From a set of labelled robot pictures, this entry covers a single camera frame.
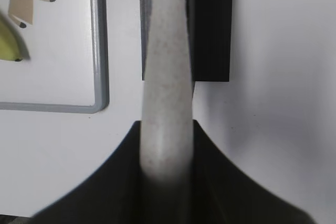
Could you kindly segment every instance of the speckled white stone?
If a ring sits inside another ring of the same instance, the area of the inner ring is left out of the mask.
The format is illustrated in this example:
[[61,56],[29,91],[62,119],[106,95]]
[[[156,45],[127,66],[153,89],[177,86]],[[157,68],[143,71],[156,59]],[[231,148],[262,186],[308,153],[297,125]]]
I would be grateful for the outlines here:
[[153,0],[145,72],[140,163],[157,183],[181,181],[193,156],[186,0]]

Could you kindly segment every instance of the banana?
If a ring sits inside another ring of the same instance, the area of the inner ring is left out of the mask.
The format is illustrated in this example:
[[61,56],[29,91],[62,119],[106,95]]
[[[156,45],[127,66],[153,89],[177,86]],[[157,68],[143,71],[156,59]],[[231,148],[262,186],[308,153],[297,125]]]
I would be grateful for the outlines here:
[[15,29],[0,14],[0,59],[10,61],[22,61]]

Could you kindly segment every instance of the curved black edge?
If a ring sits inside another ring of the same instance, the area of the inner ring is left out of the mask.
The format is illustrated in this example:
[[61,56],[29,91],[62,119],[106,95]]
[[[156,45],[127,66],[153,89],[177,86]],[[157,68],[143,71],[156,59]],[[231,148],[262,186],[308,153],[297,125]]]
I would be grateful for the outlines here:
[[[140,124],[95,173],[29,224],[141,223]],[[241,172],[196,121],[194,144],[192,223],[314,223]]]

